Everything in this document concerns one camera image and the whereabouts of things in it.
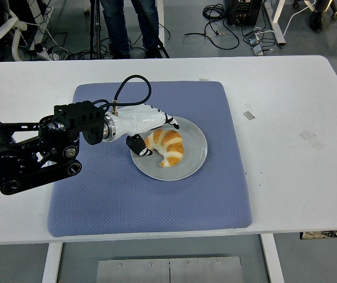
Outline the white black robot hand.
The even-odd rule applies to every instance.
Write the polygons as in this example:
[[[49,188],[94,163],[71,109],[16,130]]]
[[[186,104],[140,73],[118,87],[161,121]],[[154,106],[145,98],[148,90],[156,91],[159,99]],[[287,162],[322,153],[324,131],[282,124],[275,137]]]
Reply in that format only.
[[[138,156],[153,154],[140,137],[141,133],[157,129],[164,124],[170,124],[175,129],[179,129],[179,124],[174,117],[147,104],[119,108],[117,115],[114,114],[112,120],[114,130],[111,137],[117,140],[121,136],[127,135],[127,146]]]

